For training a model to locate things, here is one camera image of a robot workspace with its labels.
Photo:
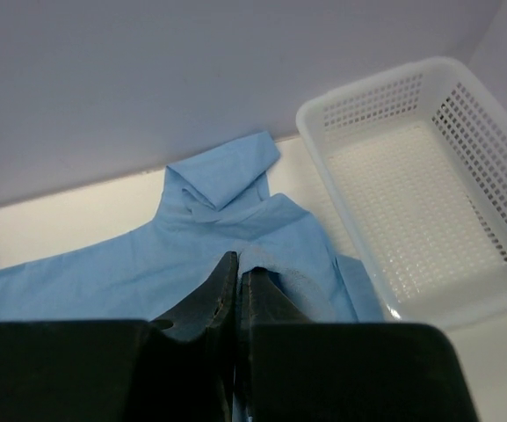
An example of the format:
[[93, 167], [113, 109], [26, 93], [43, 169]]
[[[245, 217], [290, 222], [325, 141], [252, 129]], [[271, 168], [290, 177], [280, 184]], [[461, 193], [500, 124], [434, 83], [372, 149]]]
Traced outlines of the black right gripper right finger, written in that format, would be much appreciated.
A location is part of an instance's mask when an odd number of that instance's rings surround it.
[[243, 276], [237, 395], [255, 421], [475, 421], [452, 343], [408, 323], [317, 323]]

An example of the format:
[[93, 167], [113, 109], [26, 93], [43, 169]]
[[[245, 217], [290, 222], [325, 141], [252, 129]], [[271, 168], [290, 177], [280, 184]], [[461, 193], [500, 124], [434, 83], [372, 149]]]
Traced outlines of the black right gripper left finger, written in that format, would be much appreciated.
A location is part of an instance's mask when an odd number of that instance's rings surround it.
[[237, 256], [152, 321], [0, 323], [0, 421], [229, 421]]

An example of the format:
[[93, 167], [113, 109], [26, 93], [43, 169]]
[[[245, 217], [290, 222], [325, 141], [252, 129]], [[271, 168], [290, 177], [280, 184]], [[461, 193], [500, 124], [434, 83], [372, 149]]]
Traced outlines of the light blue long sleeve shirt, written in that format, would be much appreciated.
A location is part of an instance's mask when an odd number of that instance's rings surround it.
[[0, 322], [152, 320], [200, 286], [229, 251], [240, 276], [268, 270], [315, 321], [382, 321], [362, 263], [338, 253], [313, 214], [270, 193], [266, 173], [278, 160], [274, 140], [261, 132], [170, 164], [150, 222], [0, 270]]

